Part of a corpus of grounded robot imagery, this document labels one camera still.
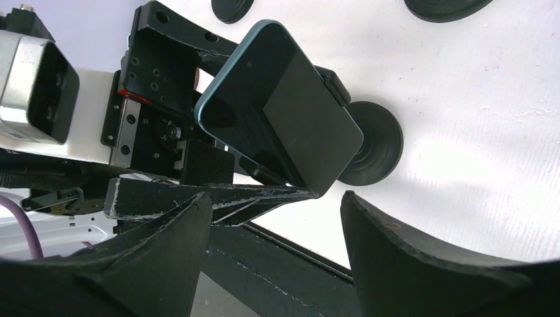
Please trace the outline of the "black phone stand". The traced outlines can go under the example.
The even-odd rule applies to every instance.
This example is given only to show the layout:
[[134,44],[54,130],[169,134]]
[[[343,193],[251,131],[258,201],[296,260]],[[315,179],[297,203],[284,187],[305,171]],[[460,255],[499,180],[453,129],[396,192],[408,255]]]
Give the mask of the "black phone stand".
[[239,163],[258,182],[323,194],[336,181],[375,184],[399,162],[396,117],[373,102],[351,101],[334,71],[292,64],[232,76],[242,91]]
[[445,23],[466,18],[492,0],[404,0],[408,10],[427,22]]
[[211,9],[218,20],[234,24],[250,10],[254,0],[211,0]]

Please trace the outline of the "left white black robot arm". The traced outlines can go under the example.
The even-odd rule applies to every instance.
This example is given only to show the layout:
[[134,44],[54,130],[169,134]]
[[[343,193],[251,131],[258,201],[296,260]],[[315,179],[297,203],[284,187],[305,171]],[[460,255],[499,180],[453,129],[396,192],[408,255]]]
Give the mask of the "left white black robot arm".
[[208,193],[212,222],[238,226],[316,197],[255,165],[258,185],[233,184],[233,155],[197,126],[195,74],[217,73],[234,42],[149,1],[127,44],[94,86],[32,7],[1,17],[1,185],[38,192],[24,210],[147,221]]

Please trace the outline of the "blue-cased phone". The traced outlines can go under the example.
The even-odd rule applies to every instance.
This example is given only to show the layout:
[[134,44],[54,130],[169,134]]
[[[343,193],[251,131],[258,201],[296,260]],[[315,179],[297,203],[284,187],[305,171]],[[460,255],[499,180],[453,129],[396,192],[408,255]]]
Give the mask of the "blue-cased phone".
[[202,130],[285,183],[324,195],[363,133],[288,30],[257,22],[197,101]]

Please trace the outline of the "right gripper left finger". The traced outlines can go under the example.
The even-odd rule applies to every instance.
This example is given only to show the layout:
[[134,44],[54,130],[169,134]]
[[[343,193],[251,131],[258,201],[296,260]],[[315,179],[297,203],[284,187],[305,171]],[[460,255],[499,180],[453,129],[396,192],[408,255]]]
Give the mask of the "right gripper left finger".
[[206,200],[67,257],[1,261],[2,316],[189,316],[209,238]]

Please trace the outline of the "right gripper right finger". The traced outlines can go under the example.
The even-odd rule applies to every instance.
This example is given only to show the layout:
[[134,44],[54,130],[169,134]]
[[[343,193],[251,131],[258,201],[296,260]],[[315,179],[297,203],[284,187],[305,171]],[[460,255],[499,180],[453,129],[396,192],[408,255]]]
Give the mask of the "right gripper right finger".
[[355,192],[341,222],[364,316],[558,316],[559,261],[520,262],[445,242]]

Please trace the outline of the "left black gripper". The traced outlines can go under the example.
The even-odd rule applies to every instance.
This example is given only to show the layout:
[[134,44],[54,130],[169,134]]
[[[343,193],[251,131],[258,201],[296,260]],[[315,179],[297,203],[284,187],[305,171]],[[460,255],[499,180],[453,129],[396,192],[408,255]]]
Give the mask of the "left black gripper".
[[306,188],[228,184],[234,156],[197,126],[196,73],[215,76],[238,44],[184,18],[159,1],[140,7],[138,26],[115,72],[101,142],[111,167],[177,180],[109,181],[109,219],[149,221],[206,200],[211,224],[239,227],[284,205],[319,198]]

